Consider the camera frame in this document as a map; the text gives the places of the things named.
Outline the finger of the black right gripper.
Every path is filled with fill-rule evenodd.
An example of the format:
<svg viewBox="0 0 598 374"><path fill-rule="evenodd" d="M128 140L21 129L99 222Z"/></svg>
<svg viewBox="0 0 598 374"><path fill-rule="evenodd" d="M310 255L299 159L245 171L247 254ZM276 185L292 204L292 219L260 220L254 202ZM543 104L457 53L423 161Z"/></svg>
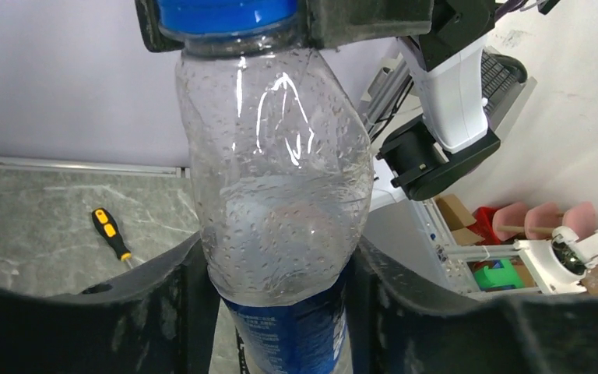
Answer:
<svg viewBox="0 0 598 374"><path fill-rule="evenodd" d="M135 0L134 3L142 42L147 51L165 53L179 51L183 48L180 41L171 39L162 33L160 7L157 0Z"/></svg>
<svg viewBox="0 0 598 374"><path fill-rule="evenodd" d="M319 49L430 31L433 0L299 1L304 39Z"/></svg>

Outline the blue cap bottle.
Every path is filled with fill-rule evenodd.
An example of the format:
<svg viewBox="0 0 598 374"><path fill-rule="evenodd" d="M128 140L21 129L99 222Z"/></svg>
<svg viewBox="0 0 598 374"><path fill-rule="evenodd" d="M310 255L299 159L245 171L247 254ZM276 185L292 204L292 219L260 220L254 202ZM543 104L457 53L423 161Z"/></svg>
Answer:
<svg viewBox="0 0 598 374"><path fill-rule="evenodd" d="M333 373L368 134L296 1L161 1L209 278L264 373Z"/></svg>

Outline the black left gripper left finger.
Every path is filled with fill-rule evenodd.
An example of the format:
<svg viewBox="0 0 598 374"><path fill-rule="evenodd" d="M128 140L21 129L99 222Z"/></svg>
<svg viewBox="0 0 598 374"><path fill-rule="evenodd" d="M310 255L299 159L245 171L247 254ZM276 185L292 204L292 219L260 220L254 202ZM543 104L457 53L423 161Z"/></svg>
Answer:
<svg viewBox="0 0 598 374"><path fill-rule="evenodd" d="M0 288L0 373L206 373L219 304L198 235L78 294Z"/></svg>

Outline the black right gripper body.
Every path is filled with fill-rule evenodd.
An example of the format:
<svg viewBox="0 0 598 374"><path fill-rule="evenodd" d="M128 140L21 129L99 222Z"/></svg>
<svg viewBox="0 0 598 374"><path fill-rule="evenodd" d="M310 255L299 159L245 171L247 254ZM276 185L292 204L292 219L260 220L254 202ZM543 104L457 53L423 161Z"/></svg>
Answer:
<svg viewBox="0 0 598 374"><path fill-rule="evenodd" d="M431 71L492 30L493 0L436 0L431 30L417 43L424 69Z"/></svg>

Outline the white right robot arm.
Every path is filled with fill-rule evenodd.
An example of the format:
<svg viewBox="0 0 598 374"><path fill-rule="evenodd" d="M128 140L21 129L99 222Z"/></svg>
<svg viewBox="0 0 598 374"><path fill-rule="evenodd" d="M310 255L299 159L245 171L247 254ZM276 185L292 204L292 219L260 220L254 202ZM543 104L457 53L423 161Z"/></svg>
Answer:
<svg viewBox="0 0 598 374"><path fill-rule="evenodd" d="M436 196L499 148L481 101L481 61L508 3L137 1L135 9L148 51L211 60L396 37L423 114L383 143L380 158L412 200Z"/></svg>

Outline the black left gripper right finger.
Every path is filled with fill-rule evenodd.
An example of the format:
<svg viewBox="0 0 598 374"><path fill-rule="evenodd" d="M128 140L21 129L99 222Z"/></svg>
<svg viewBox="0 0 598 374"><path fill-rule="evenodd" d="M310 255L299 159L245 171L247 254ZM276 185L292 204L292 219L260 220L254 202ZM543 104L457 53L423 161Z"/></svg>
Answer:
<svg viewBox="0 0 598 374"><path fill-rule="evenodd" d="M598 373L598 297L479 302L366 238L347 266L347 326L355 373Z"/></svg>

